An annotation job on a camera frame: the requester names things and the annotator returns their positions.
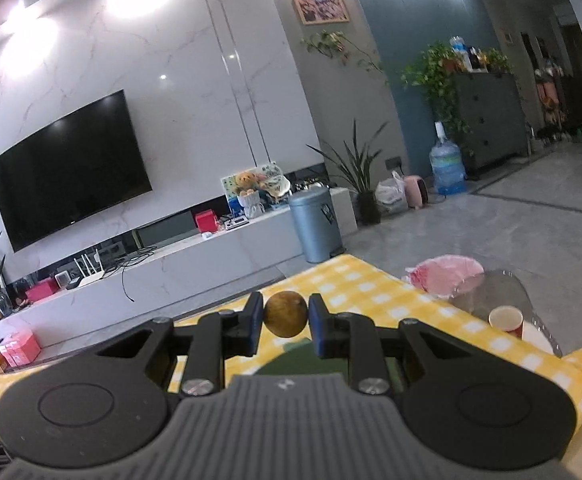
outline brown ball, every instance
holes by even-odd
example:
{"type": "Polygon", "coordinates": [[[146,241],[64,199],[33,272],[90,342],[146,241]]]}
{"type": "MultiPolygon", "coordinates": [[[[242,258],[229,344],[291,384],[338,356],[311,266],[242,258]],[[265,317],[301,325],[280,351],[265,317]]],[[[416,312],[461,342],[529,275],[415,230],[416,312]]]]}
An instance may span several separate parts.
{"type": "Polygon", "coordinates": [[[294,337],[306,326],[309,310],[305,298],[292,290],[278,292],[264,306],[264,325],[278,337],[294,337]]]}

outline clear plastic chair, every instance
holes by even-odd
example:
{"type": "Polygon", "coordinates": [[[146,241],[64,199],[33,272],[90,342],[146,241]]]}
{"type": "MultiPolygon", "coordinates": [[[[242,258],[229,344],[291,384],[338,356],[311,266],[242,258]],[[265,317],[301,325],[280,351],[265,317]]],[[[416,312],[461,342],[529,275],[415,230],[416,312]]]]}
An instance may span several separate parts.
{"type": "Polygon", "coordinates": [[[533,309],[524,285],[508,270],[488,270],[471,276],[455,287],[450,303],[472,316],[488,322],[488,314],[501,305],[512,305],[524,320],[536,327],[551,344],[553,353],[562,357],[560,345],[533,309]]]}

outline dark gray cabinet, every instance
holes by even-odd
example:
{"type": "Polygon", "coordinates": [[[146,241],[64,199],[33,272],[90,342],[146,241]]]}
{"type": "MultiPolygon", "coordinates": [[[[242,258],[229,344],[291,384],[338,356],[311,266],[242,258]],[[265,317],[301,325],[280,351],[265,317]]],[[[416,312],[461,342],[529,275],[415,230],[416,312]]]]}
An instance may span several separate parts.
{"type": "Polygon", "coordinates": [[[511,74],[455,74],[460,117],[469,126],[466,144],[474,153],[472,170],[515,153],[526,153],[525,117],[511,74]]]}

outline tablecloth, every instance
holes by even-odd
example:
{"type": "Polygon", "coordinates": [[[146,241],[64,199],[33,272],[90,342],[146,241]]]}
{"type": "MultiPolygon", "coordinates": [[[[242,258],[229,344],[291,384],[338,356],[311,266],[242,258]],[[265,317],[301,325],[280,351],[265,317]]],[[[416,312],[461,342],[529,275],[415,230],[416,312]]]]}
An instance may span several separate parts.
{"type": "MultiPolygon", "coordinates": [[[[487,323],[457,309],[449,303],[436,300],[422,290],[365,263],[344,254],[305,272],[262,289],[264,299],[282,290],[295,290],[308,298],[319,292],[331,312],[357,312],[371,317],[378,326],[397,326],[405,317],[415,317],[444,332],[469,342],[487,352],[515,363],[558,384],[573,400],[578,412],[578,427],[582,423],[582,349],[559,359],[544,353],[529,343],[520,341],[487,323]]],[[[219,306],[216,310],[242,310],[246,297],[219,306]]],[[[206,311],[195,317],[179,320],[176,326],[194,324],[206,311]]],[[[234,357],[226,361],[226,383],[235,374],[253,374],[264,364],[275,359],[285,346],[310,338],[308,326],[298,336],[282,339],[263,326],[258,353],[252,358],[234,357]]],[[[185,357],[178,364],[169,385],[177,391],[185,366],[185,357]]],[[[39,368],[0,376],[0,395],[13,382],[34,373],[39,368]]]]}

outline blue trash can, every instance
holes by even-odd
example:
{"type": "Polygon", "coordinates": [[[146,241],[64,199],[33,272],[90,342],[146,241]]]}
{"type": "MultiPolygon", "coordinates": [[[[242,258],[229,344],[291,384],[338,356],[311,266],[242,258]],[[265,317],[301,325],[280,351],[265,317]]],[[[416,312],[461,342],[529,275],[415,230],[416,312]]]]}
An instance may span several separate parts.
{"type": "Polygon", "coordinates": [[[338,219],[327,187],[294,193],[289,198],[289,207],[307,262],[319,264],[343,253],[338,219]]]}

